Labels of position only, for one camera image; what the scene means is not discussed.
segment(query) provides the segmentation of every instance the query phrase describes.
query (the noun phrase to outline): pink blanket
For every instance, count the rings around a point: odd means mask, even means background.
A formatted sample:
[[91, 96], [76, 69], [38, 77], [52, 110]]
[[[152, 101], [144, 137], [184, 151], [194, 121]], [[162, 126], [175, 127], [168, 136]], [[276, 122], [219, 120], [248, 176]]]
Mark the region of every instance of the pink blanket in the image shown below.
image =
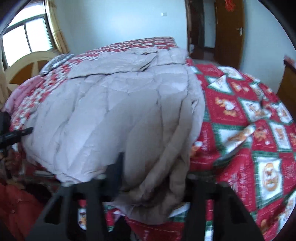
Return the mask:
[[22, 101], [26, 96], [31, 95], [31, 93], [36, 89], [37, 85], [44, 82], [44, 78], [40, 75], [34, 76], [29, 80], [26, 80], [19, 87], [17, 87], [6, 101], [2, 111], [7, 111], [10, 115], [13, 114], [15, 110], [20, 106]]

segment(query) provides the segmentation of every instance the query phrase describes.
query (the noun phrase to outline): pillow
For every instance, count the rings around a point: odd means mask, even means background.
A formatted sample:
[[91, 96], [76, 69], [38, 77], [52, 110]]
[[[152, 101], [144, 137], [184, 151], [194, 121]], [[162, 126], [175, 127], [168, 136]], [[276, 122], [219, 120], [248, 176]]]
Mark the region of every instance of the pillow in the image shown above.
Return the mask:
[[47, 75], [50, 71], [52, 71], [52, 67], [53, 67], [53, 65], [55, 63], [63, 60], [68, 55], [70, 55], [70, 54], [68, 54], [68, 53], [67, 54], [61, 54], [61, 55], [58, 55], [57, 57], [54, 57], [51, 61], [49, 61], [46, 65], [44, 65], [42, 70], [39, 72], [39, 75], [41, 75], [41, 76]]
[[70, 54], [68, 55], [66, 58], [64, 58], [63, 60], [55, 63], [53, 66], [52, 66], [52, 69], [56, 69], [57, 67], [60, 67], [62, 64], [64, 64], [65, 62], [67, 62], [69, 59], [73, 58], [74, 57], [74, 54]]

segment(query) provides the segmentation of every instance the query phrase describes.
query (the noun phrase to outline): person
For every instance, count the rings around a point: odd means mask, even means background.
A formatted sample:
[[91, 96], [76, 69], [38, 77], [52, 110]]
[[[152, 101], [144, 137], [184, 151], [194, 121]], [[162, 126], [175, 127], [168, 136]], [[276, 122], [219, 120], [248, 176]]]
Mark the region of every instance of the person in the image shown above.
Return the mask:
[[[11, 148], [7, 157], [0, 153], [0, 164], [11, 173], [18, 172], [21, 157]], [[25, 190], [25, 185], [5, 178], [2, 168], [0, 176], [0, 225], [4, 225], [17, 241], [24, 241], [42, 212], [44, 205]]]

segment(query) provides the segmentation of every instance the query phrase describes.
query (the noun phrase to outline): window pane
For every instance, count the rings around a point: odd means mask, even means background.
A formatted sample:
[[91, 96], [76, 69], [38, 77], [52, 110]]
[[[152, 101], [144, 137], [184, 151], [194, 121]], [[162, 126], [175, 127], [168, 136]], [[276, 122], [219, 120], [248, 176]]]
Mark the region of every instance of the window pane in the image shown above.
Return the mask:
[[27, 18], [31, 18], [44, 13], [45, 8], [43, 2], [29, 4], [15, 16], [15, 18], [11, 21], [9, 26], [14, 25]]
[[26, 29], [32, 52], [47, 51], [52, 48], [44, 18], [27, 22]]
[[9, 66], [31, 53], [24, 26], [17, 27], [3, 35], [3, 48]]

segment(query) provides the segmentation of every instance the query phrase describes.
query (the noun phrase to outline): red clothing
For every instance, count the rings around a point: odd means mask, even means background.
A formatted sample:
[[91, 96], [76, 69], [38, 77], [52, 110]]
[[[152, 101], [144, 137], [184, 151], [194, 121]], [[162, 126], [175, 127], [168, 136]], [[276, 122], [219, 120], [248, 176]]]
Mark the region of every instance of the red clothing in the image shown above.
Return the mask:
[[42, 209], [33, 195], [16, 186], [0, 184], [0, 219], [17, 241], [25, 240]]

